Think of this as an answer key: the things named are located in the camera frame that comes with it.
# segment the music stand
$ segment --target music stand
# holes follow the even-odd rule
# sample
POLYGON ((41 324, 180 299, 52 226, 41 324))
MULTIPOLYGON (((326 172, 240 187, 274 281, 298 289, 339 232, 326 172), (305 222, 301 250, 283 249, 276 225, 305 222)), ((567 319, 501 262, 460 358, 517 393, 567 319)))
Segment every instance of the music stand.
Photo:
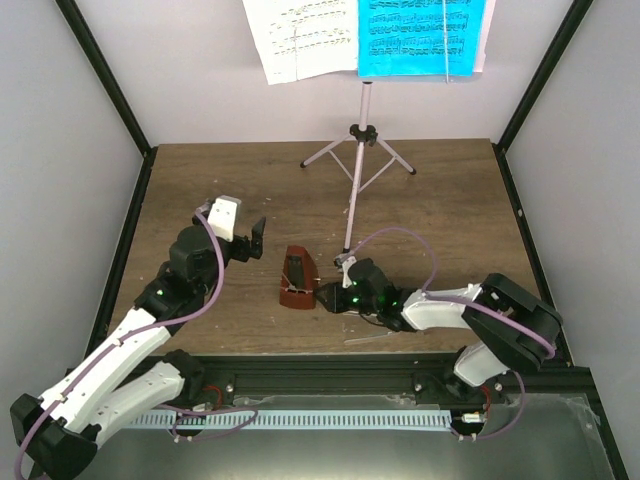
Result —
POLYGON ((333 143, 330 143, 318 153, 307 158, 304 162, 300 163, 300 168, 306 168, 312 162, 323 156, 325 153, 329 153, 333 159, 340 165, 340 168, 347 174, 347 177, 352 181, 351 186, 351 196, 349 197, 349 217, 347 219, 347 232, 344 238, 344 248, 342 253, 347 253, 351 248, 351 232, 353 230, 353 220, 356 214, 356 200, 358 198, 358 194, 362 192, 365 188, 367 188, 371 183, 378 178, 382 173, 389 168, 393 163, 398 162, 411 175, 415 175, 416 169, 413 168, 409 162, 407 162, 404 158, 400 156, 398 152, 396 152, 391 146, 385 142, 382 138, 378 137, 378 132, 376 131, 373 125, 367 125, 368 117, 369 117, 369 104, 371 102, 371 85, 372 82, 362 82, 362 98, 360 100, 360 121, 359 123, 355 123, 351 125, 349 128, 349 134, 344 137, 336 140, 333 143), (353 172, 353 176, 347 170, 347 167, 340 161, 338 156, 333 152, 333 149, 340 145, 342 142, 349 139, 349 137, 355 137, 358 142, 358 148, 356 150, 356 167, 353 172), (375 145, 378 142, 382 148, 384 148, 387 152, 391 154, 391 160, 387 162, 387 164, 382 167, 378 173, 373 175, 364 185, 360 186, 360 180, 362 178, 362 167, 364 164, 364 147, 365 144, 369 144, 370 146, 375 145))

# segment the purple cable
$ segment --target purple cable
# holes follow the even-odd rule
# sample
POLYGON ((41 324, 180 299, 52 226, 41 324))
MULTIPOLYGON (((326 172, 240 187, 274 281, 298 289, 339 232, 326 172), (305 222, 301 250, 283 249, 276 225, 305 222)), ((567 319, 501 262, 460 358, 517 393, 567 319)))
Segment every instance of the purple cable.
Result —
MULTIPOLYGON (((518 409, 518 413, 516 413, 516 416, 513 417, 513 420, 511 420, 508 424, 506 424, 500 430, 496 430, 495 432, 489 433, 487 435, 478 436, 476 437, 476 440, 489 440, 491 438, 497 437, 498 435, 502 435, 503 433, 507 433, 516 425, 516 423, 518 423, 518 420, 520 420, 520 417, 522 416, 522 412, 524 412, 524 406, 526 403, 526 392, 524 388, 524 382, 522 381, 522 377, 520 376, 520 374, 514 370, 512 370, 511 372, 515 375, 516 380, 518 381, 518 385, 520 385, 520 408, 518 409)), ((464 438, 464 435, 460 435, 453 427, 450 427, 450 428, 451 428, 451 432, 456 437, 464 438)))
MULTIPOLYGON (((205 303, 202 306, 202 308, 200 308, 199 310, 189 315, 185 315, 184 317, 176 318, 173 320, 166 320, 164 322, 153 323, 151 325, 147 325, 144 327, 137 328, 135 330, 131 330, 130 332, 126 333, 125 335, 123 335, 118 339, 121 342, 128 340, 129 338, 133 337, 134 335, 137 335, 138 333, 151 330, 152 328, 168 327, 170 325, 177 325, 179 323, 186 323, 190 320, 193 320, 194 318, 199 317, 200 315, 205 313, 207 310, 209 310, 213 306, 213 304, 216 302, 216 300, 218 300, 218 297, 220 296, 220 291, 222 290, 222 285, 224 283, 224 257, 222 255, 222 249, 220 248, 220 244, 218 243, 216 234, 211 228, 211 225, 209 225, 209 222, 207 221, 207 219, 204 218, 204 216, 198 211, 196 211, 195 216, 196 218, 198 218, 198 220, 200 220, 200 223, 202 223, 205 230, 209 234, 209 238, 211 239, 211 243, 213 244, 213 249, 216 253, 216 259, 218 260, 218 283, 216 284, 216 288, 211 294, 211 297, 209 298, 207 303, 205 303)), ((98 355, 96 355, 96 357, 62 391, 62 394, 61 394, 62 397, 66 397, 67 395, 69 395, 69 393, 71 393, 71 391, 82 381, 82 379, 84 379, 89 374, 89 372, 93 370, 93 368, 98 363, 100 363, 100 361, 115 348, 117 348, 117 346, 112 343, 108 345, 104 350, 102 350, 98 355)), ((24 440, 20 444, 20 448, 18 450, 18 456, 16 457, 16 460, 13 464, 13 474, 16 480, 26 480, 22 476, 22 460, 27 451, 27 447, 29 446, 29 443, 31 443, 31 440, 33 440, 33 437, 35 436, 38 429, 45 422, 46 418, 49 415, 51 415, 51 412, 53 412, 58 407, 58 405, 60 405, 59 400, 55 400, 54 402, 52 402, 49 408, 47 408, 44 412, 42 412, 42 415, 38 417, 38 419, 34 422, 32 427, 29 429, 29 431, 25 435, 24 440)))
POLYGON ((553 358, 556 354, 556 349, 553 347, 553 345, 551 345, 549 342, 547 342, 543 337, 541 337, 540 335, 538 335, 536 332, 534 332, 533 330, 529 330, 527 327, 524 327, 522 325, 520 325, 518 322, 515 322, 513 320, 511 320, 509 317, 506 317, 504 315, 500 315, 498 312, 494 312, 493 310, 491 310, 490 308, 485 307, 484 305, 480 305, 479 303, 476 303, 472 300, 469 300, 467 298, 464 297, 457 297, 457 296, 453 296, 453 295, 432 295, 429 292, 425 292, 427 298, 429 300, 436 300, 439 302, 451 302, 451 303, 457 303, 460 305, 465 305, 467 307, 471 307, 474 310, 477 310, 481 313, 484 313, 486 315, 489 315, 493 318, 495 318, 496 320, 509 325, 511 328, 518 330, 520 333, 522 333, 523 335, 526 335, 527 337, 535 340, 536 342, 538 342, 540 345, 542 345, 546 350, 547 350, 547 358, 553 358))
POLYGON ((436 272, 438 271, 438 259, 436 257, 436 253, 433 251, 433 248, 431 248, 431 245, 429 245, 429 243, 424 238, 422 238, 420 235, 418 235, 415 232, 412 232, 408 228, 404 228, 404 227, 387 227, 387 228, 383 228, 381 230, 378 230, 377 232, 372 233, 371 235, 369 235, 362 242, 358 243, 356 248, 354 248, 351 251, 351 253, 355 254, 358 250, 360 250, 362 247, 364 247, 367 243, 369 243, 371 240, 376 238, 378 235, 382 235, 383 233, 387 233, 387 232, 391 232, 391 231, 408 233, 413 238, 415 238, 420 243, 422 243, 422 245, 424 245, 424 248, 427 249, 427 252, 429 252, 429 255, 431 256, 431 275, 429 275, 429 278, 427 279, 427 281, 424 282, 424 285, 422 285, 422 291, 425 291, 427 289, 427 287, 429 285, 431 285, 431 282, 433 282, 433 279, 436 278, 436 272))
MULTIPOLYGON (((258 410, 256 408, 251 408, 251 407, 237 407, 237 408, 228 408, 225 410, 205 410, 203 412, 194 412, 193 410, 184 410, 182 408, 177 408, 177 407, 172 407, 171 405, 159 405, 160 408, 164 409, 164 410, 172 410, 174 412, 180 413, 184 416, 190 416, 190 417, 206 417, 206 416, 210 416, 210 415, 226 415, 228 413, 235 413, 235 412, 253 412, 253 416, 251 418, 249 418, 248 420, 245 420, 244 422, 242 422, 240 425, 236 425, 233 428, 230 428, 228 430, 225 430, 222 433, 216 433, 213 435, 198 435, 195 437, 191 437, 191 441, 192 442, 204 442, 205 440, 212 440, 214 438, 220 438, 220 437, 226 437, 227 435, 231 435, 232 433, 236 433, 239 432, 240 430, 242 430, 244 427, 246 427, 247 425, 252 424, 253 422, 256 421, 256 419, 258 418, 258 410)), ((171 427, 171 434, 173 435, 174 438, 188 438, 185 437, 183 435, 179 435, 177 432, 177 428, 178 425, 180 425, 180 422, 182 421, 181 417, 177 417, 175 423, 173 424, 173 426, 171 427)))

